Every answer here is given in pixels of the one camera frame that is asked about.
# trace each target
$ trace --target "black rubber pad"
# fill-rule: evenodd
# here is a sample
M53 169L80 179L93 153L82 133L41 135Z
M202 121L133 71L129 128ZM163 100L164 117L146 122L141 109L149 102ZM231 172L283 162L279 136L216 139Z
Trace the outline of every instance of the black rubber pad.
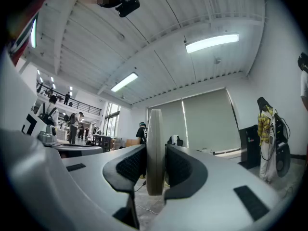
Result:
M86 167L84 164L74 164L74 165L71 165L71 166L67 166L67 171L68 172L71 172L71 171L74 171L74 170L78 170L78 169L81 169L83 167Z
M261 202L261 200L247 186L237 187L233 189L240 198L249 214L254 221L257 221L269 212L269 209Z

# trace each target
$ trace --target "balcony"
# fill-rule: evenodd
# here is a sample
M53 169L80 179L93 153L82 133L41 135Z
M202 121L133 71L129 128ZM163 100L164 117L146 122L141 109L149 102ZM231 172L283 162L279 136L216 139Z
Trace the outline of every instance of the balcony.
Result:
M37 82L37 90L39 89L39 87L40 87L40 84ZM48 96L49 93L50 93L50 90L51 90L50 87L46 87L46 86L42 85L42 88L40 89L39 93L43 96ZM63 95L63 94L61 94L61 93L59 93L55 90L53 90L52 94L55 95L58 98L59 103L64 103L65 95ZM76 108L80 111L88 112L88 113L96 115L96 116L99 116L101 114L101 109L90 106L90 105L82 103L82 102L79 102L79 101L72 99L72 98L69 99L68 104L70 104L70 105L68 105L70 107Z

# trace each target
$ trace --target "fluorescent light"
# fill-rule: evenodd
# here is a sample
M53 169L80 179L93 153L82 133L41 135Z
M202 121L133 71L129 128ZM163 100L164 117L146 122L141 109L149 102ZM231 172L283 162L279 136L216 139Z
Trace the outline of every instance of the fluorescent light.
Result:
M135 73L131 73L129 76L127 76L124 80L122 80L120 83L116 84L111 91L116 92L120 90L122 87L126 86L128 83L132 82L133 80L137 79L138 75Z
M36 48L37 46L37 20L35 19L31 31L31 46Z
M238 42L239 40L240 40L239 34L228 34L212 38L206 38L194 43L186 44L185 47L187 53L192 53L194 51L202 50L204 48L212 47L215 45Z

